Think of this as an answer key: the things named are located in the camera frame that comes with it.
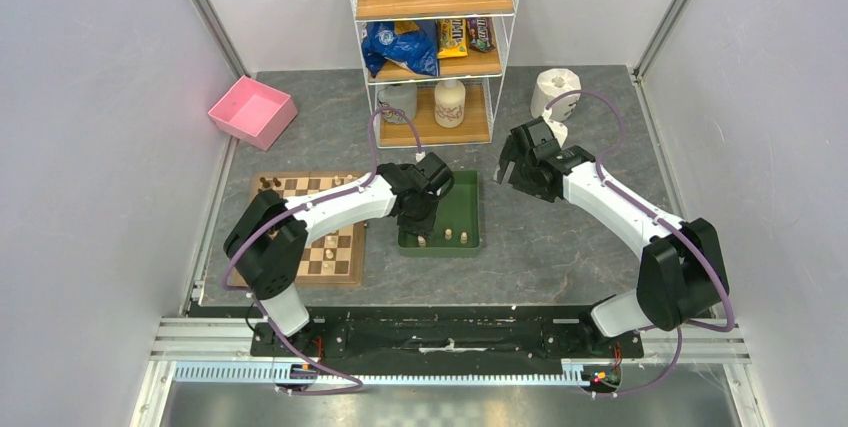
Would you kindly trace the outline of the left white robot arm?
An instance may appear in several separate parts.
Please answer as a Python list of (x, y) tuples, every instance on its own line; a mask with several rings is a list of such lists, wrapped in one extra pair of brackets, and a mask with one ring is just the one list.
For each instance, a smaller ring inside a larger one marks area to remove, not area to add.
[(454, 174), (435, 153), (415, 163), (384, 163), (354, 180), (322, 192), (282, 197), (256, 194), (223, 244), (258, 308), (290, 355), (307, 352), (314, 340), (310, 314), (295, 285), (305, 249), (342, 227), (393, 217), (400, 231), (428, 237)]

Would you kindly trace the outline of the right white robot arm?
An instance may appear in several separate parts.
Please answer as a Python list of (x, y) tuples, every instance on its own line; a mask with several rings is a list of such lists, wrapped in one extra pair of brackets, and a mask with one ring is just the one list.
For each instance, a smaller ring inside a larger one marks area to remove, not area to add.
[(648, 203), (585, 149), (563, 147), (543, 119), (510, 131), (495, 179), (532, 197), (583, 209), (638, 257), (636, 287), (595, 304), (578, 327), (577, 342), (588, 355), (604, 355), (625, 332), (671, 331), (696, 324), (717, 304), (729, 304), (720, 241), (710, 222), (684, 221)]

